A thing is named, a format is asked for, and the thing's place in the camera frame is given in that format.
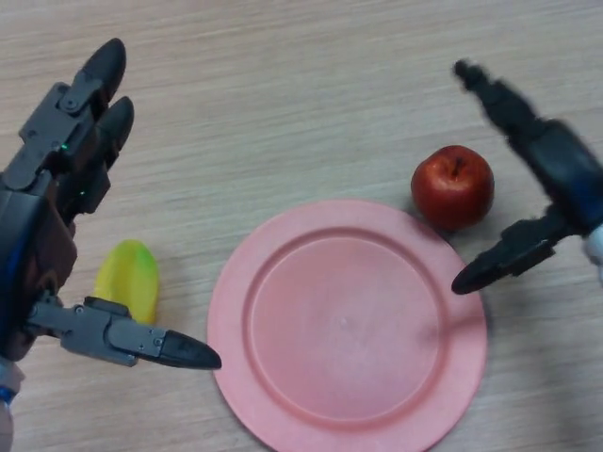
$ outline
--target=yellow object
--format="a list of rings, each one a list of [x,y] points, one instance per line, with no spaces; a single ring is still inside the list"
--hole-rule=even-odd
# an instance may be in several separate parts
[[[96,275],[94,296],[127,306],[140,323],[155,323],[158,295],[157,262],[138,240],[124,240],[115,247]]]

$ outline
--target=robotic hand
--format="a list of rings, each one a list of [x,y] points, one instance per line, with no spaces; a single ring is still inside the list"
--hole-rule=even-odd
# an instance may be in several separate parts
[[[73,353],[133,366],[218,369],[208,345],[134,321],[128,309],[85,298],[64,308],[58,290],[77,257],[74,219],[92,214],[110,187],[107,172],[134,122],[127,97],[109,107],[125,71],[125,48],[107,42],[75,75],[56,83],[19,133],[24,145],[0,173],[0,452],[12,444],[9,405],[21,360],[40,335]]]
[[[544,120],[502,81],[484,69],[459,61],[454,72],[481,101],[485,116],[507,138],[551,199],[538,219],[522,219],[501,233],[500,241],[478,255],[452,283],[468,294],[508,276],[519,276],[554,254],[569,235],[584,240],[584,252],[603,283],[603,168],[588,147],[561,121]]]

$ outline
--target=apple stem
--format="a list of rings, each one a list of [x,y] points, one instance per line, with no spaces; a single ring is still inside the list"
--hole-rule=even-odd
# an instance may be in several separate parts
[[[459,172],[461,171],[462,165],[463,165],[463,159],[461,157],[456,157],[456,161],[454,162],[454,169],[452,170],[452,177],[459,176]]]

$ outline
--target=plate rim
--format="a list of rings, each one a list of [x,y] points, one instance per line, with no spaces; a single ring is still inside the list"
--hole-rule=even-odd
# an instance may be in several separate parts
[[[425,234],[427,239],[434,242],[433,244],[437,248],[439,248],[441,250],[446,250],[446,253],[450,255],[450,258],[454,258],[457,261],[456,264],[459,267],[458,268],[459,270],[464,265],[463,260],[461,259],[461,257],[457,253],[457,251],[446,240],[444,240],[441,236],[439,236],[435,231],[433,231],[431,228],[429,228],[427,225],[423,224],[416,218],[413,218],[408,213],[403,212],[403,211],[396,209],[392,206],[389,206],[387,204],[380,203],[380,202],[366,201],[366,200],[358,200],[358,199],[339,199],[339,200],[327,200],[327,201],[320,201],[320,202],[309,202],[309,203],[304,203],[304,204],[298,205],[296,207],[293,207],[292,209],[286,210],[283,213],[280,213],[280,214],[270,218],[268,221],[264,222],[263,224],[261,224],[260,226],[255,228],[236,247],[235,251],[232,253],[230,258],[224,265],[224,267],[220,273],[220,276],[218,278],[218,281],[214,287],[214,291],[213,291],[210,306],[209,306],[208,319],[207,319],[208,343],[211,344],[212,347],[215,347],[218,350],[218,352],[220,353],[220,355],[222,354],[222,352],[220,351],[220,342],[222,342],[222,340],[220,339],[220,332],[218,331],[217,326],[220,324],[220,322],[225,322],[224,327],[221,327],[221,328],[236,327],[236,322],[234,322],[232,319],[230,321],[228,321],[227,319],[224,318],[222,313],[219,313],[220,309],[223,310],[223,308],[222,308],[223,303],[216,301],[216,299],[224,299],[220,296],[220,294],[222,294],[225,290],[227,291],[227,289],[228,289],[228,287],[225,288],[225,286],[228,283],[227,280],[228,280],[229,276],[233,272],[234,265],[242,256],[244,256],[244,254],[246,252],[253,251],[254,241],[258,239],[257,237],[267,235],[267,239],[274,238],[274,234],[271,234],[271,233],[273,233],[272,230],[275,229],[275,227],[280,226],[281,223],[283,223],[283,224],[296,223],[296,221],[295,221],[296,218],[304,217],[305,215],[307,215],[307,212],[309,210],[321,211],[321,213],[323,215],[319,216],[320,221],[318,223],[316,222],[316,220],[311,221],[311,223],[313,223],[313,225],[299,224],[297,228],[294,227],[295,230],[297,230],[297,231],[305,230],[307,234],[310,234],[316,230],[316,225],[318,225],[318,227],[320,229],[328,229],[328,228],[336,227],[333,225],[332,226],[324,225],[324,226],[320,227],[320,225],[319,225],[320,222],[324,222],[325,220],[334,221],[335,223],[337,223],[338,221],[344,221],[344,223],[340,224],[339,227],[350,228],[353,226],[356,229],[360,229],[359,226],[357,225],[358,223],[364,223],[364,224],[369,224],[369,227],[362,228],[362,229],[367,229],[375,234],[384,235],[386,238],[392,239],[398,245],[403,246],[404,248],[409,248],[409,247],[407,247],[407,244],[404,243],[404,240],[400,239],[400,236],[402,233],[402,229],[414,227],[414,228],[417,228],[417,231],[420,232],[421,234]],[[369,213],[375,213],[376,211],[380,211],[383,215],[391,216],[392,223],[394,223],[395,222],[394,220],[396,220],[396,219],[400,220],[402,223],[402,224],[400,224],[400,226],[403,226],[403,228],[398,230],[396,227],[392,227],[392,226],[387,227],[387,225],[378,224],[378,222],[376,222],[375,224],[371,224],[371,221],[373,221],[373,219],[374,219],[374,217],[372,215],[365,215],[364,217],[357,215],[359,212],[362,212],[363,214],[369,214]],[[350,216],[351,216],[351,219],[354,221],[353,225],[350,226],[349,223],[346,223],[346,214],[352,214]],[[263,254],[260,253],[261,255],[259,257],[257,257],[257,260],[260,261],[260,266],[252,272],[253,275],[261,269],[261,266],[266,261],[266,259],[262,259],[262,255],[268,256],[268,258],[269,258],[271,255],[273,255],[275,252],[277,252],[279,248],[281,248],[282,246],[285,246],[287,243],[289,243],[292,240],[295,240],[296,237],[299,236],[298,234],[294,234],[290,231],[287,231],[287,232],[290,234],[284,234],[284,235],[285,236],[290,235],[288,240],[286,240],[285,242],[283,242],[282,240],[281,241],[274,240],[273,243],[271,243],[272,251],[270,251],[270,247],[268,247],[268,246],[264,247],[265,248],[264,253]],[[424,267],[427,269],[430,269],[430,267],[428,265],[424,265]],[[440,283],[439,285],[440,286],[438,287],[438,290],[441,289],[441,286],[443,284]],[[463,418],[468,407],[470,406],[471,402],[473,401],[475,394],[478,392],[478,390],[481,387],[481,380],[482,380],[484,372],[485,372],[485,366],[486,366],[486,361],[487,361],[487,348],[488,348],[487,326],[486,326],[486,321],[485,321],[485,312],[482,307],[481,296],[478,293],[474,293],[474,294],[470,294],[469,296],[461,297],[461,296],[454,295],[451,291],[449,291],[448,294],[442,294],[442,295],[443,295],[443,300],[445,302],[447,302],[449,299],[454,299],[456,302],[462,303],[464,305],[472,305],[473,309],[476,310],[476,312],[479,311],[480,318],[478,319],[478,321],[479,321],[479,324],[480,324],[479,327],[481,330],[479,333],[480,341],[478,341],[477,346],[476,346],[476,344],[469,342],[469,345],[471,346],[471,344],[473,344],[472,347],[475,348],[475,351],[474,351],[475,354],[474,354],[474,358],[473,358],[473,365],[475,366],[475,368],[474,368],[472,382],[471,382],[471,384],[466,385],[467,388],[469,388],[469,386],[470,386],[470,389],[464,390],[466,392],[466,394],[464,395],[465,402],[457,403],[457,405],[460,405],[460,406],[455,409],[456,414],[449,415],[448,416],[449,420],[447,420],[447,422],[440,421],[440,424],[446,424],[445,427],[442,426],[439,428],[439,430],[441,430],[441,431],[439,431],[437,433],[434,432],[429,435],[424,435],[426,438],[428,436],[431,437],[429,440],[426,439],[425,441],[417,441],[416,439],[414,439],[409,444],[407,444],[408,447],[406,447],[406,445],[404,445],[403,442],[400,442],[397,444],[398,450],[400,450],[402,447],[404,447],[403,450],[411,450],[411,451],[418,452],[418,451],[422,451],[422,450],[427,450],[430,447],[433,447],[434,445],[439,443],[443,438],[445,438],[448,435],[448,433]],[[242,297],[242,300],[239,302],[239,304],[242,303],[244,305],[245,300],[246,300],[246,297]],[[241,339],[241,347],[239,347],[239,348],[241,350],[244,350],[246,348],[246,346],[244,344],[242,344],[244,342],[243,327],[240,324],[238,326],[239,326],[239,328],[237,329],[238,333],[236,334],[236,339],[238,339],[238,338]],[[231,344],[234,342],[234,338],[229,338],[228,340],[230,341]],[[224,360],[224,366],[229,365],[228,364],[228,355],[230,355],[230,354],[231,354],[230,352],[227,352],[226,356],[222,357]],[[248,362],[246,356],[242,357],[242,362],[243,363],[238,363],[237,366],[240,367],[241,365],[242,366],[247,365],[247,367],[248,367],[247,368],[247,370],[248,370],[247,377],[251,376],[251,377],[255,378],[255,374],[252,370],[253,365]],[[317,427],[316,425],[313,425],[311,422],[304,423],[303,420],[299,416],[294,415],[291,412],[287,412],[281,404],[279,404],[276,401],[271,399],[270,395],[268,393],[266,393],[263,383],[261,381],[257,381],[257,380],[256,381],[247,381],[244,384],[235,384],[234,382],[232,382],[233,378],[230,378],[229,374],[225,373],[223,370],[215,372],[214,379],[220,389],[220,393],[222,394],[223,398],[226,401],[226,404],[228,405],[228,407],[232,411],[232,413],[236,416],[236,418],[239,420],[239,422],[241,422],[245,426],[245,428],[252,435],[254,435],[258,440],[260,440],[263,444],[266,444],[269,447],[272,447],[274,450],[278,450],[280,452],[286,452],[286,451],[292,452],[294,450],[295,451],[297,451],[297,450],[306,451],[306,450],[310,450],[309,447],[312,447],[313,450],[315,450],[317,452],[319,452],[319,450],[325,450],[325,451],[326,450],[329,450],[329,451],[339,450],[339,448],[341,448],[341,450],[346,450],[346,452],[355,452],[356,450],[358,450],[358,451],[366,450],[366,449],[363,449],[362,446],[359,446],[359,448],[350,447],[349,444],[346,444],[344,446],[337,439],[333,440],[333,438],[332,438],[332,441],[327,441],[328,438],[326,438],[326,436],[329,436],[329,435],[334,436],[332,429],[325,430],[325,428],[322,428],[320,426]],[[431,399],[435,398],[437,400],[438,393],[442,392],[441,388],[438,388],[437,386],[441,386],[441,385],[442,385],[442,382],[436,383],[436,385],[435,385],[436,388],[432,390],[429,398],[431,398]],[[263,402],[265,404],[271,405],[271,409],[268,411],[280,412],[280,414],[281,414],[281,419],[279,419],[278,422],[281,424],[285,423],[284,426],[280,426],[283,428],[283,432],[279,433],[279,432],[274,432],[273,430],[270,430],[270,428],[268,428],[268,429],[262,428],[261,420],[258,421],[258,417],[261,417],[261,416],[258,416],[257,412],[255,412],[257,407],[252,407],[251,409],[246,410],[244,407],[240,406],[238,401],[240,400],[241,397],[240,397],[240,395],[236,394],[237,387],[240,387],[240,386],[245,386],[246,387],[245,391],[248,392],[248,394],[249,394],[249,387],[254,386],[254,389],[252,389],[252,392],[255,391],[255,394],[253,394],[252,399],[255,402],[259,402],[260,404],[262,403],[262,400],[261,400],[262,397],[259,396],[258,393],[264,393],[265,397],[264,397]],[[244,403],[244,405],[249,405],[249,404],[250,404],[249,401]],[[266,411],[267,411],[267,407],[264,406],[262,409],[262,412],[265,413]],[[395,430],[397,430],[396,425],[399,425],[399,424],[403,424],[403,422],[392,421],[391,424],[389,424],[387,427],[377,429],[376,431],[378,431],[380,433],[383,433],[384,430],[390,430],[390,431],[394,430],[395,431]],[[299,444],[298,448],[289,448],[290,444],[287,444],[286,439],[290,438],[291,435],[295,436],[295,430],[296,429],[299,430],[300,426],[303,426],[302,430],[321,430],[321,431],[317,431],[317,436],[320,437],[320,440],[323,443],[330,443],[328,448],[320,449],[320,448],[317,448],[317,446],[315,444],[306,444],[306,445]],[[424,428],[422,428],[420,425],[416,426],[417,434],[419,434],[419,432],[422,431],[423,429]],[[370,429],[363,430],[362,436],[363,437],[371,436],[370,432],[371,432]],[[353,434],[351,431],[349,431],[349,433],[350,433],[351,437],[353,438],[354,442],[356,444],[358,444],[357,442],[360,440],[358,435]]]

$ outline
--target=wood grain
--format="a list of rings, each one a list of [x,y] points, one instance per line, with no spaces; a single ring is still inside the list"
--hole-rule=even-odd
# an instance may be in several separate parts
[[[402,207],[414,168],[440,146],[476,149],[497,177],[489,218],[453,238],[463,257],[540,213],[538,185],[449,69],[479,60],[603,149],[602,23],[599,0],[4,0],[0,163],[51,84],[122,38],[120,93],[137,119],[113,188],[78,223],[62,297],[89,294],[104,255],[135,237],[159,259],[159,323],[204,337],[212,286],[250,230],[313,200]],[[600,451],[601,290],[579,242],[484,295],[487,375],[436,450]],[[265,450],[208,373],[120,368],[52,340],[22,367],[15,451]]]

